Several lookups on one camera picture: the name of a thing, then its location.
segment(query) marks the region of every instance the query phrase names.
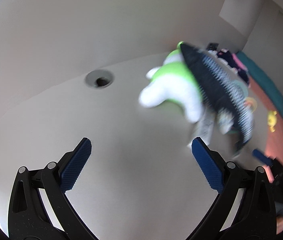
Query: stuffed toy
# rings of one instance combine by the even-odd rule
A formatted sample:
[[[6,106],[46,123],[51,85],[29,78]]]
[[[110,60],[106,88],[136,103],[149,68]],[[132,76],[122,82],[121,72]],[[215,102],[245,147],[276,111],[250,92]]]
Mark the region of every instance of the stuffed toy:
[[[275,128],[274,126],[277,123],[277,112],[276,111],[269,111],[268,115],[267,115],[267,123],[269,126],[269,130],[271,130],[271,132],[275,132]]]
[[[151,69],[146,77],[151,81],[139,95],[143,107],[155,107],[165,100],[178,103],[185,111],[190,123],[197,122],[204,111],[199,85],[191,71],[184,63],[180,51],[171,52],[163,66]]]
[[[222,133],[233,128],[239,133],[235,155],[251,139],[253,114],[246,105],[245,95],[234,84],[228,73],[203,50],[182,43],[180,50],[185,64],[196,77],[205,101],[218,114]]]

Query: wall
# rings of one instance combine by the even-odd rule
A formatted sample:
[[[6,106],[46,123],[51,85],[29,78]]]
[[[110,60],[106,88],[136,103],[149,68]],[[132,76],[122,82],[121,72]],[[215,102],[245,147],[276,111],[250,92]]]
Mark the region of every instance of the wall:
[[[283,94],[283,9],[266,0],[243,51]]]
[[[247,39],[219,17],[224,0],[0,0],[0,117],[87,73],[172,50],[180,40],[231,50]]]
[[[265,0],[225,0],[219,16],[245,37],[253,30]]]

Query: toy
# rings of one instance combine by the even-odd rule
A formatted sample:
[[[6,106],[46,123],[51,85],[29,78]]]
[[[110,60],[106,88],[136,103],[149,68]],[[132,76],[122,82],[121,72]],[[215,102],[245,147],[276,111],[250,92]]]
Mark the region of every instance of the toy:
[[[228,73],[204,54],[203,50],[182,43],[180,50],[184,61],[200,85],[203,97],[217,112],[217,119],[222,133],[231,127],[239,132],[239,141],[235,155],[251,139],[253,115],[245,104],[245,96],[238,86],[234,85]]]
[[[192,148],[192,141],[197,137],[200,137],[206,145],[210,144],[213,135],[215,116],[215,111],[210,106],[204,105],[203,116],[192,129],[191,141],[188,144],[190,149]]]
[[[238,91],[240,91],[241,93],[243,93],[243,97],[247,98],[248,97],[248,89],[247,86],[239,80],[233,80],[232,83],[237,86]]]
[[[155,107],[170,100],[181,105],[186,119],[190,123],[197,122],[204,111],[202,96],[196,79],[184,63],[180,51],[171,52],[162,67],[156,67],[146,74],[150,84],[139,95],[139,103],[143,107]]]
[[[246,102],[245,104],[247,106],[249,106],[249,108],[251,109],[252,113],[256,110],[257,108],[257,101],[252,98],[252,97],[246,97]]]
[[[276,114],[277,114],[276,111],[269,111],[268,112],[267,123],[268,123],[268,126],[269,126],[269,130],[271,130],[271,132],[275,132],[274,126],[277,123]]]

